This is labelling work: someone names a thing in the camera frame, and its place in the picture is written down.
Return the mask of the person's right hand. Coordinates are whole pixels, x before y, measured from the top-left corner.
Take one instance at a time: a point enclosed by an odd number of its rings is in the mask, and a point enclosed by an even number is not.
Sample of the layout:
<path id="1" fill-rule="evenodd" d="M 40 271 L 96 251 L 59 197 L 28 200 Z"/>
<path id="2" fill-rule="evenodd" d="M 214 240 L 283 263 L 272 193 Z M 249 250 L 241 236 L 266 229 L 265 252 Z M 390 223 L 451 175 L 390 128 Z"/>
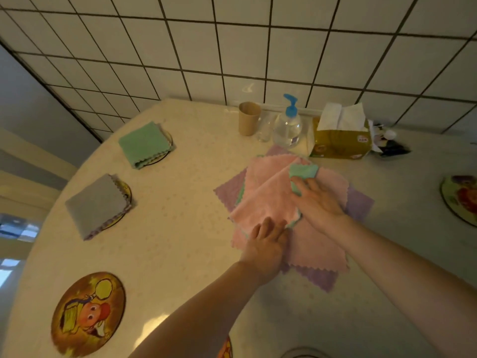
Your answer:
<path id="1" fill-rule="evenodd" d="M 323 199 L 291 199 L 314 229 L 338 244 L 341 243 L 350 217 L 331 192 L 329 197 Z"/>

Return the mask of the person's left hand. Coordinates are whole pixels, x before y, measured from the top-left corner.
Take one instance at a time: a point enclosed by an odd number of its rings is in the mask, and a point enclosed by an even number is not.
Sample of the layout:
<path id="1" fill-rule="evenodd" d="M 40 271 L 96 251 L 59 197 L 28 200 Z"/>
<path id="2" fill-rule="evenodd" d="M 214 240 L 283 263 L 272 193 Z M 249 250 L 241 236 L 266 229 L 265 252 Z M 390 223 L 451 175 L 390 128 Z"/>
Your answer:
<path id="1" fill-rule="evenodd" d="M 239 260 L 239 264 L 244 266 L 258 286 L 269 283 L 277 276 L 289 245 L 290 230 L 285 220 L 283 220 L 283 233 L 278 242 L 270 242 L 270 232 L 275 223 L 277 222 L 274 222 L 271 217 L 265 217 L 259 223 L 261 224 L 260 239 L 257 242 L 251 242 L 248 237 Z"/>

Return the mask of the teal microfibre cloth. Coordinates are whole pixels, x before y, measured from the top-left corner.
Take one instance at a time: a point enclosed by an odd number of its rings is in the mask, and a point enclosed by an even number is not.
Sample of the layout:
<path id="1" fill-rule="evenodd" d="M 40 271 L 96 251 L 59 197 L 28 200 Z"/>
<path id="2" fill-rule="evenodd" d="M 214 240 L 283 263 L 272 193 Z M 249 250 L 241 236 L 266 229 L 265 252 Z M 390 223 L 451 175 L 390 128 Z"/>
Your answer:
<path id="1" fill-rule="evenodd" d="M 290 197 L 292 190 L 297 192 L 290 179 L 293 176 L 312 179 L 318 169 L 317 165 L 302 164 L 297 159 L 254 188 L 249 195 L 244 194 L 230 219 L 246 239 L 265 217 L 271 217 L 274 222 L 285 220 L 287 227 L 293 227 L 301 219 L 301 212 Z"/>

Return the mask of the pink microfibre cloth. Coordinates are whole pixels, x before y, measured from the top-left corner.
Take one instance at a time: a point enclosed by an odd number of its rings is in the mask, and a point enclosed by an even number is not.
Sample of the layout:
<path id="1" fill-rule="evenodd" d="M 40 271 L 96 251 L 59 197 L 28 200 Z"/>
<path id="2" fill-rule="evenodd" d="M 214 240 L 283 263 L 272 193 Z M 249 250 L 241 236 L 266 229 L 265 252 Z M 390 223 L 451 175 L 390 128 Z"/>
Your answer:
<path id="1" fill-rule="evenodd" d="M 346 208 L 349 188 L 346 179 L 327 168 L 319 168 L 314 179 L 335 196 L 343 210 Z M 348 271 L 344 250 L 314 229 L 304 217 L 301 216 L 291 229 L 292 237 L 286 256 L 289 265 L 338 272 Z"/>
<path id="2" fill-rule="evenodd" d="M 289 170 L 292 165 L 308 164 L 292 154 L 253 158 L 247 168 L 241 202 L 230 214 L 236 227 L 248 237 L 266 217 L 293 226 L 301 215 L 290 199 Z"/>

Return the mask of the person's right forearm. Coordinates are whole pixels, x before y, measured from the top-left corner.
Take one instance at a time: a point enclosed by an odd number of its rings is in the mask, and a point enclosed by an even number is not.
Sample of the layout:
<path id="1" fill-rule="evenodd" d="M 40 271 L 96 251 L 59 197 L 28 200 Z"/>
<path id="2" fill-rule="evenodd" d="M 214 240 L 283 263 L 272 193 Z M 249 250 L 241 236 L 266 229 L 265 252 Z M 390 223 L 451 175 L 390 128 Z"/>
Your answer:
<path id="1" fill-rule="evenodd" d="M 442 356 L 477 358 L 477 288 L 349 216 L 323 230 Z"/>

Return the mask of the person's left forearm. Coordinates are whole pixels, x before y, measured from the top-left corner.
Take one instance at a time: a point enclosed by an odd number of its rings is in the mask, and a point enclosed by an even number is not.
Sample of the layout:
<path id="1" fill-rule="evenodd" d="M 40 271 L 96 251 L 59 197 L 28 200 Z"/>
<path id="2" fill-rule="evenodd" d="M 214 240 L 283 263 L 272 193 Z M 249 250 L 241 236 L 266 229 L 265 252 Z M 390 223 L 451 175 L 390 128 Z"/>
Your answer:
<path id="1" fill-rule="evenodd" d="M 217 358 L 237 317 L 277 271 L 232 264 L 160 323 L 128 358 Z"/>

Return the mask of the yellow tissue box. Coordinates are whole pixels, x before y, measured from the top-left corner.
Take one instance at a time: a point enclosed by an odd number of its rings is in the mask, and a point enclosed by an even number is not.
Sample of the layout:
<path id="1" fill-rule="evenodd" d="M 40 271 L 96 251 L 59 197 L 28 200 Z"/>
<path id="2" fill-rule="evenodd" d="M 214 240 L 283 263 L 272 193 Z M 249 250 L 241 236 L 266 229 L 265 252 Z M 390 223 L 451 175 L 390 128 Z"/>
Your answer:
<path id="1" fill-rule="evenodd" d="M 366 120 L 362 131 L 326 130 L 318 131 L 319 116 L 314 116 L 307 132 L 309 157 L 361 159 L 373 147 L 370 120 Z"/>

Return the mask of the clear blue pump bottle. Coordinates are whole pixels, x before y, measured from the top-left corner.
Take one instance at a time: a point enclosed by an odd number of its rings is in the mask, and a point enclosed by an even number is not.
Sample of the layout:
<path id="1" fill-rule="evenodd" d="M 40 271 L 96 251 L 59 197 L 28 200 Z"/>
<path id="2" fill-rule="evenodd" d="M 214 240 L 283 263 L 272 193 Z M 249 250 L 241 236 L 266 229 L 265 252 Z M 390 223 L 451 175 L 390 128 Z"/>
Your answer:
<path id="1" fill-rule="evenodd" d="M 298 99 L 290 94 L 283 94 L 289 105 L 277 115 L 272 132 L 274 144 L 285 149 L 292 149 L 299 142 L 302 132 L 302 121 L 296 106 Z"/>

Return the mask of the clear drinking glass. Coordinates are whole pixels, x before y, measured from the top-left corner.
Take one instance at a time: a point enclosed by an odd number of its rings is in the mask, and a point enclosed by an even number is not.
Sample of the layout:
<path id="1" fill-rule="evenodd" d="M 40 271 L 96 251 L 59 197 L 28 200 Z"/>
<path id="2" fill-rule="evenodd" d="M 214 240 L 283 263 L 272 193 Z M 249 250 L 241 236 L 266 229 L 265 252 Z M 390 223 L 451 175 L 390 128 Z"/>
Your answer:
<path id="1" fill-rule="evenodd" d="M 267 143 L 271 140 L 277 114 L 278 113 L 275 111 L 262 111 L 258 121 L 258 128 L 255 133 L 259 142 Z"/>

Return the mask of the white tissue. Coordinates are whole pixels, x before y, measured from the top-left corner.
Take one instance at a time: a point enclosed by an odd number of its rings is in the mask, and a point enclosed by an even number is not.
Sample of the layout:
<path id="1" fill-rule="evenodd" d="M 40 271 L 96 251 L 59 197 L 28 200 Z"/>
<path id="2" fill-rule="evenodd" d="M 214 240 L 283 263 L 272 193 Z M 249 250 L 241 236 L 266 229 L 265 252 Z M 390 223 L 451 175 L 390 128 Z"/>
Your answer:
<path id="1" fill-rule="evenodd" d="M 326 103 L 319 118 L 316 131 L 368 131 L 367 118 L 362 103 L 343 107 L 339 103 Z"/>

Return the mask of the brown paper cup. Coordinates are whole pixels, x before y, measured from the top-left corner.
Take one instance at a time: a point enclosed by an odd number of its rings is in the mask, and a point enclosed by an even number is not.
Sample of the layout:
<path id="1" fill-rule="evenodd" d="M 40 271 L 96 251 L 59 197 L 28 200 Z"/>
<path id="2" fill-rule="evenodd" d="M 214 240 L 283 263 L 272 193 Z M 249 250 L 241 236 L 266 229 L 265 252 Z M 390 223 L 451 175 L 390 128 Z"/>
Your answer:
<path id="1" fill-rule="evenodd" d="M 255 102 L 242 102 L 239 104 L 238 110 L 239 134 L 242 136 L 254 135 L 261 115 L 260 105 Z"/>

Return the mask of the small black and white packets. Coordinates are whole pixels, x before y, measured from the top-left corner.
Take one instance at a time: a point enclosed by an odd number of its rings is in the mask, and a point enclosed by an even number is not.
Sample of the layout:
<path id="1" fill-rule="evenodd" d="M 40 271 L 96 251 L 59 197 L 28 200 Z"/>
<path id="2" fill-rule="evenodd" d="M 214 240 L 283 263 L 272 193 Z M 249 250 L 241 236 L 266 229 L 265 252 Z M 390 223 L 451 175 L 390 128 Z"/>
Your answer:
<path id="1" fill-rule="evenodd" d="M 371 152 L 380 158 L 394 158 L 411 153 L 409 146 L 397 140 L 397 133 L 389 127 L 368 120 L 372 139 Z"/>

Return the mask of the round cartoon coaster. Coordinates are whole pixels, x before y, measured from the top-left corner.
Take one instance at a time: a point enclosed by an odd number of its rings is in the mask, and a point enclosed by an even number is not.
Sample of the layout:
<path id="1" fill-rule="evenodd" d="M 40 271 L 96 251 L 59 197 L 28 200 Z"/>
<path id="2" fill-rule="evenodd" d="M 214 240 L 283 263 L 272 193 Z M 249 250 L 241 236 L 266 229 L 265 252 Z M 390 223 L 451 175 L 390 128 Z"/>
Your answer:
<path id="1" fill-rule="evenodd" d="M 126 307 L 122 282 L 106 271 L 81 277 L 63 294 L 51 318 L 51 339 L 67 358 L 101 349 L 118 329 Z"/>
<path id="2" fill-rule="evenodd" d="M 175 148 L 175 145 L 174 145 L 174 140 L 173 140 L 173 137 L 172 135 L 170 134 L 170 132 L 168 132 L 167 130 L 165 130 L 161 124 L 157 124 L 158 128 L 161 130 L 161 132 L 163 133 L 163 135 L 166 137 L 166 139 L 168 140 L 169 142 L 169 150 L 165 151 L 164 153 L 156 156 L 154 159 L 151 159 L 150 161 L 148 161 L 148 163 L 146 163 L 144 165 L 144 167 L 147 167 L 147 166 L 151 166 L 151 165 L 154 165 L 158 162 L 160 162 L 161 160 L 165 159 L 167 157 L 167 155 L 169 153 L 171 153 L 174 148 Z"/>
<path id="3" fill-rule="evenodd" d="M 132 191 L 127 183 L 115 175 L 109 175 L 112 186 L 108 188 L 103 208 L 103 222 L 100 231 L 112 227 L 133 206 Z"/>
<path id="4" fill-rule="evenodd" d="M 454 215 L 477 228 L 477 177 L 445 176 L 439 191 L 445 205 Z"/>
<path id="5" fill-rule="evenodd" d="M 233 358 L 233 348 L 232 348 L 232 343 L 230 336 L 227 336 L 226 341 L 222 345 L 217 358 Z"/>

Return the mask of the folded green microfibre cloth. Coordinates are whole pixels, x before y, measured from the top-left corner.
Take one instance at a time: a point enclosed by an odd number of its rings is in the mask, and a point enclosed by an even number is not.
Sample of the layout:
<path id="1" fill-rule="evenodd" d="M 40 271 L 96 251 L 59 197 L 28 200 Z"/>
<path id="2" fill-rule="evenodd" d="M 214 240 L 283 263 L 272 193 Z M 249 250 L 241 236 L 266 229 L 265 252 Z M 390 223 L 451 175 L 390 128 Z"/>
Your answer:
<path id="1" fill-rule="evenodd" d="M 124 135 L 118 143 L 134 169 L 143 168 L 148 161 L 169 150 L 168 140 L 154 122 Z"/>

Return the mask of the folded grey microfibre cloth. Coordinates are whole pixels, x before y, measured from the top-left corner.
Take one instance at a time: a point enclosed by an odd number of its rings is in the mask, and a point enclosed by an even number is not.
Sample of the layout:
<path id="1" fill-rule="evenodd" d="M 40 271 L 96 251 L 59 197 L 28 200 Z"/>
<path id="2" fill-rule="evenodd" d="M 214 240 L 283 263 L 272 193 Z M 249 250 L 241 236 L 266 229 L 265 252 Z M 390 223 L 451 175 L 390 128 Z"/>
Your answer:
<path id="1" fill-rule="evenodd" d="M 112 186 L 109 175 L 99 177 L 65 203 L 82 240 L 91 240 L 101 232 L 107 190 Z"/>

